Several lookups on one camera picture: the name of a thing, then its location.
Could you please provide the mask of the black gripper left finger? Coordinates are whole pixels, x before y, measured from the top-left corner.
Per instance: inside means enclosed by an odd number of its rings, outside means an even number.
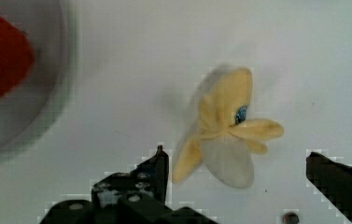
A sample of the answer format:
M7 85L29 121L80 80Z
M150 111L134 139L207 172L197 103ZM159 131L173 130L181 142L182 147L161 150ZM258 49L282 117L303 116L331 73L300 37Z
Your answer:
M187 206L168 207L168 175L169 156L159 145L132 171L95 183L89 200L54 204L39 224L218 224Z

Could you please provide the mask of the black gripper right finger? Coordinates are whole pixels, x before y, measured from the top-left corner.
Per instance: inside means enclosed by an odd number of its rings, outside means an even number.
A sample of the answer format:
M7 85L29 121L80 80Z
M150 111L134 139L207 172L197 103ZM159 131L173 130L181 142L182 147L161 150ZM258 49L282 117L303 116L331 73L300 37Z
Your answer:
M306 178L352 222L352 166L311 152L305 160Z

